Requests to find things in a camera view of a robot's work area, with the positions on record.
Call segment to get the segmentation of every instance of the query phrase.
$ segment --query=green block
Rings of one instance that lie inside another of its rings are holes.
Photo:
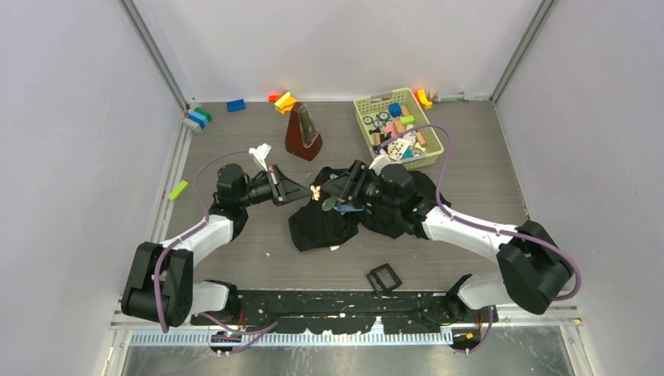
[[[196,108],[194,109],[194,111],[196,111],[197,113],[199,113],[199,114],[205,116],[205,117],[207,118],[207,121],[208,121],[208,122],[209,122],[209,121],[212,121],[212,116],[211,116],[210,113],[207,112],[206,110],[203,110],[203,109],[200,108],[200,107],[196,107]]]
[[[168,194],[168,199],[171,201],[175,201],[180,197],[182,192],[186,190],[186,187],[188,187],[189,184],[186,181],[181,181],[180,184],[176,188],[174,188],[169,194]]]
[[[415,124],[415,117],[413,115],[401,116],[401,122],[404,125]]]

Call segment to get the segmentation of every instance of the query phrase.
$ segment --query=basket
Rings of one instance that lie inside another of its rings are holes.
[[[379,96],[365,96],[364,98],[356,99],[353,101],[353,103],[355,104],[355,119],[357,120],[359,130],[364,137],[364,141],[369,147],[371,157],[373,158],[375,158],[377,155],[374,153],[372,148],[374,142],[372,140],[373,137],[371,137],[372,135],[369,134],[369,131],[373,130],[374,126],[365,125],[363,123],[363,118],[365,116],[375,117],[376,114],[380,112],[388,111],[390,104],[398,103],[402,106],[405,106],[410,114],[415,117],[415,125],[429,124],[427,115],[424,114],[422,107],[420,107],[420,104],[415,100],[415,95],[408,88],[395,89],[390,93],[381,94]],[[392,163],[400,163],[406,167],[407,170],[412,170],[415,168],[422,168],[424,166],[433,165],[436,162],[438,155],[442,154],[443,152],[440,139],[438,139],[438,136],[435,134],[433,128],[421,129],[420,133],[427,142],[427,149],[426,152],[424,152],[424,156],[411,157],[402,159],[401,161],[392,161]]]

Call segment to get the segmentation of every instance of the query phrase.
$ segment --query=metronome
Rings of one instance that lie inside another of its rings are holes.
[[[296,102],[290,110],[286,130],[286,151],[312,161],[323,147],[323,138],[313,125],[307,106]]]

